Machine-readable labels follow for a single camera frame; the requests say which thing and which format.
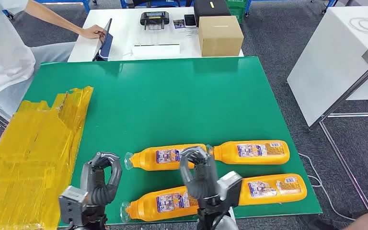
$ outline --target person's hand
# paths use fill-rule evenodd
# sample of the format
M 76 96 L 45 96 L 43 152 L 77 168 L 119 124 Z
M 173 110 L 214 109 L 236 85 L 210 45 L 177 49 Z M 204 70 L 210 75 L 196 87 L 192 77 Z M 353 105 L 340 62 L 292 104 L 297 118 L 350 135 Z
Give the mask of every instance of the person's hand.
M 90 28 L 82 29 L 81 32 L 80 32 L 80 35 L 85 37 L 85 38 L 89 38 L 89 39 L 99 38 L 99 35 L 101 35 L 103 30 L 104 29 L 101 28 L 100 26 L 93 25 Z

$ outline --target bottle label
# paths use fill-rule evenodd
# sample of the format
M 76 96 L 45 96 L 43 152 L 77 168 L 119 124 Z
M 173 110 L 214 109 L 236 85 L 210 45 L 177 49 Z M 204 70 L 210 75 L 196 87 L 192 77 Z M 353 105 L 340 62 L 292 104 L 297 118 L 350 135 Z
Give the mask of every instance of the bottle label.
M 237 146 L 239 157 L 265 157 L 284 155 L 281 143 L 269 142 L 265 144 L 240 144 Z
M 277 181 L 276 186 L 281 195 L 296 194 L 301 192 L 301 186 L 295 177 L 286 177 L 284 181 Z
M 180 152 L 182 149 L 164 149 L 156 151 L 156 162 L 158 164 L 180 161 Z
M 156 203 L 159 213 L 198 205 L 197 200 L 188 195 L 188 192 L 183 193 L 183 195 L 180 193 L 160 195 L 156 198 Z
M 277 190 L 263 181 L 253 181 L 248 183 L 250 196 L 252 198 L 262 198 L 277 195 Z

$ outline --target jeans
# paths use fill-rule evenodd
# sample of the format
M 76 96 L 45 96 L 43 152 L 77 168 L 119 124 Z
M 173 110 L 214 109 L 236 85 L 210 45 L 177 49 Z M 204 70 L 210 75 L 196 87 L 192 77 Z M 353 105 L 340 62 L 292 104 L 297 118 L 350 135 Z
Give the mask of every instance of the jeans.
M 42 62 L 67 62 L 74 44 L 75 42 L 67 42 L 31 47 L 30 49 L 36 59 L 34 72 L 29 79 L 8 86 L 0 92 L 0 116 L 9 121 L 22 102 L 36 72 L 40 68 L 40 64 Z

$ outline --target green table mat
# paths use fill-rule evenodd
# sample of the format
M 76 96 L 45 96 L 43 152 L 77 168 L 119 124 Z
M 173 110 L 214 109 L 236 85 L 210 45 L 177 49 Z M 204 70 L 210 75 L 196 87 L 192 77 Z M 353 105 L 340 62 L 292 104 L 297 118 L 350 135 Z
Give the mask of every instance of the green table mat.
M 97 151 L 110 151 L 123 159 L 128 151 L 154 146 L 279 139 L 290 148 L 287 163 L 226 165 L 217 161 L 218 175 L 229 171 L 243 177 L 297 173 L 307 186 L 307 197 L 291 203 L 236 207 L 235 216 L 322 212 L 257 57 L 44 65 L 24 99 L 46 100 L 51 105 L 57 93 L 87 85 L 94 91 L 71 185 L 80 186 L 82 166 Z M 124 170 L 116 198 L 106 207 L 107 223 L 122 223 L 122 202 L 181 185 L 179 171 Z M 163 222 L 195 219 L 187 216 Z

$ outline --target gray carpet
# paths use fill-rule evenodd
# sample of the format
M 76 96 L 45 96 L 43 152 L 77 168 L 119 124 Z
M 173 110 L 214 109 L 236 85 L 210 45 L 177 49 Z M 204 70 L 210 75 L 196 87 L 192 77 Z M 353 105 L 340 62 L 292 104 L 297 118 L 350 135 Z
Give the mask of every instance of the gray carpet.
M 120 8 L 118 0 L 98 0 L 98 3 L 92 9 Z M 245 35 L 242 49 L 246 56 L 259 57 L 298 151 L 312 158 L 334 207 L 349 216 L 363 210 L 364 206 L 324 134 L 319 128 L 312 132 L 307 129 L 297 102 L 285 84 L 288 74 L 322 18 L 320 12 L 323 3 L 320 0 L 314 3 L 309 0 L 253 2 L 249 18 L 241 26 Z M 50 8 L 73 23 L 83 25 L 86 14 L 82 6 L 53 5 Z M 28 46 L 75 41 L 77 38 L 72 32 L 25 13 L 16 15 L 13 25 Z M 368 102 L 347 102 L 339 110 L 368 112 Z M 368 196 L 368 118 L 331 118 L 326 121 L 326 125 Z M 308 161 L 303 159 L 303 162 L 307 173 L 314 175 Z M 346 226 L 349 221 L 333 213 L 323 191 L 315 188 L 315 192 L 323 209 L 321 218 L 338 228 Z M 307 229 L 297 217 L 240 219 L 238 224 L 241 230 Z M 112 229 L 193 230 L 195 223 L 113 226 Z

